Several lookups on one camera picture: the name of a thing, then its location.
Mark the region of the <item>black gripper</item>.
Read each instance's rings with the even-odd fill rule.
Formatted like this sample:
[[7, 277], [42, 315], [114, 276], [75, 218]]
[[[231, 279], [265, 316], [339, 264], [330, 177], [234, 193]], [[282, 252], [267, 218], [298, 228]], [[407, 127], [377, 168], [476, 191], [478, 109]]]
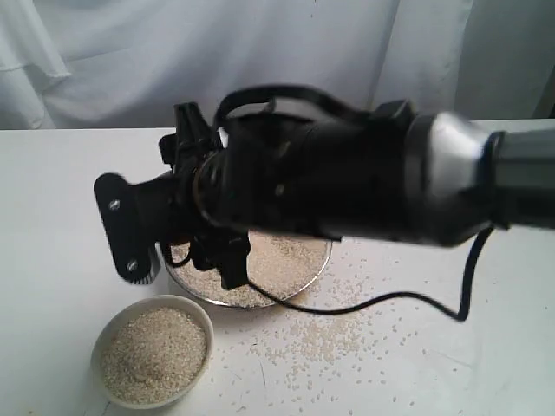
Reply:
[[196, 102], [174, 107], [176, 131], [158, 143], [170, 170], [134, 185], [134, 240], [193, 241], [193, 266], [216, 270], [223, 289], [248, 283], [250, 240], [230, 222], [234, 149], [222, 143]]

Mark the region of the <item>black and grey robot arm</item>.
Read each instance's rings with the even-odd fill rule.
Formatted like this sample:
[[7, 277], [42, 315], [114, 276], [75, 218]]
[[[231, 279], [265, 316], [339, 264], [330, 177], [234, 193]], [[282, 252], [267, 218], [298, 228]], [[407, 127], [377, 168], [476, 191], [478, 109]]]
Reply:
[[404, 104], [361, 122], [259, 112], [224, 120], [176, 173], [135, 185], [150, 244], [193, 243], [225, 289], [246, 285], [248, 231], [452, 247], [492, 226], [554, 225], [554, 132], [490, 132]]

